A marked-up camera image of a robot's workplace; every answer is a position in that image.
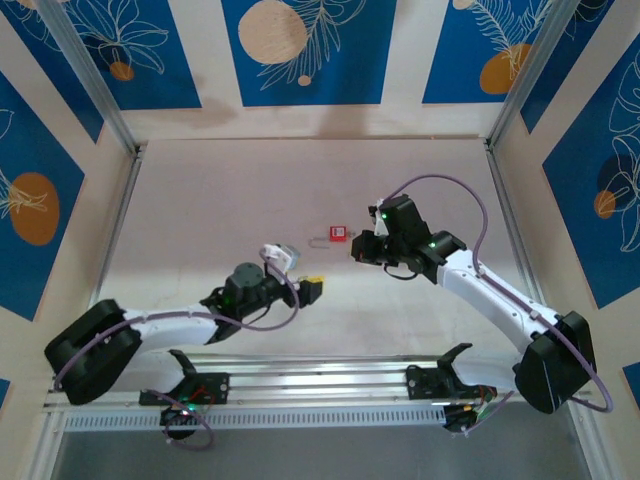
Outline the red safety padlock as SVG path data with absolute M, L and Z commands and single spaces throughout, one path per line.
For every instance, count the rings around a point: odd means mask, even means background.
M 344 243 L 350 238 L 351 232 L 344 225 L 332 225 L 327 233 L 322 236 L 315 236 L 308 240 L 311 248 L 327 249 L 330 244 Z

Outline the black base controller board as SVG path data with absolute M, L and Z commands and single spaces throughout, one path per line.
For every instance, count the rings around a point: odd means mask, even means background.
M 160 425 L 162 427 L 197 426 L 200 421 L 189 406 L 179 407 L 176 404 L 168 406 L 160 412 Z
M 454 435 L 467 435 L 493 414 L 490 404 L 466 404 L 444 407 L 444 428 Z

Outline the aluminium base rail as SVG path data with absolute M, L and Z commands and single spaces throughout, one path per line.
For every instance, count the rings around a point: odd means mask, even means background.
M 517 400 L 525 399 L 515 390 L 499 388 L 488 400 L 417 399 L 411 400 L 406 386 L 406 369 L 410 365 L 434 368 L 442 355 L 393 356 L 322 356 L 322 355 L 218 355 L 211 352 L 183 351 L 198 371 L 226 373 L 230 376 L 227 403 L 210 405 L 221 408 L 295 408 L 373 406 L 398 402 L 451 406 L 494 404 L 511 393 Z M 518 357 L 514 352 L 484 352 L 473 346 L 455 360 L 472 367 L 500 368 Z M 89 408 L 106 406 L 136 406 L 140 390 L 109 391 L 98 399 L 73 405 L 63 392 L 50 389 L 45 397 L 49 408 Z

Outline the aluminium frame post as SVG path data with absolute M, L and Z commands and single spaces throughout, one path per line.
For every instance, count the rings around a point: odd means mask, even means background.
M 579 2 L 580 0 L 552 0 L 549 14 L 542 23 L 539 34 L 486 138 L 486 147 L 490 153 L 495 152 L 512 123 L 519 116 L 522 106 L 562 37 Z
M 34 4 L 49 33 L 100 116 L 110 127 L 121 146 L 133 157 L 136 157 L 138 142 L 134 139 L 117 102 L 63 5 L 57 0 L 34 0 Z

